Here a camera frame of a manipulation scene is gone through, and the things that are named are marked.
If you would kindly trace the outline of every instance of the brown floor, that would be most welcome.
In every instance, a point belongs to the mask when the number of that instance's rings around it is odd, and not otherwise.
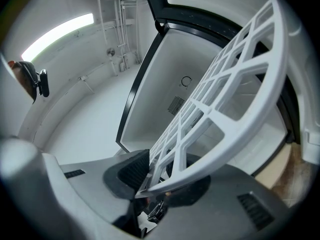
[[[308,193],[313,179],[313,166],[302,160],[300,145],[293,143],[287,166],[272,188],[289,207]]]

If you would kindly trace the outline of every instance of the wooden floor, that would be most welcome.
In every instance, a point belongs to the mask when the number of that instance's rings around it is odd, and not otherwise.
[[[291,207],[308,193],[314,170],[314,166],[302,160],[300,145],[293,143],[284,172],[271,190]]]

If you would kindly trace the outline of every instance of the ceiling fixture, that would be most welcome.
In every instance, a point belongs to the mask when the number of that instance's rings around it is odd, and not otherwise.
[[[38,54],[45,48],[57,41],[59,38],[69,34],[72,31],[85,27],[94,23],[94,16],[92,13],[73,18],[59,26],[51,29],[49,32],[41,36],[37,41],[29,46],[28,49],[21,55],[24,61],[31,62]]]

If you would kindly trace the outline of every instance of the fluorescent light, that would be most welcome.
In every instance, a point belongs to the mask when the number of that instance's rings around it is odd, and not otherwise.
[[[26,49],[21,55],[21,57],[24,61],[31,62],[39,53],[41,53],[45,48],[57,41],[59,38],[62,38],[66,34],[92,23],[94,23],[94,16],[92,13],[73,18],[65,23],[62,23],[61,25],[45,33],[37,41],[31,44],[29,48]]]

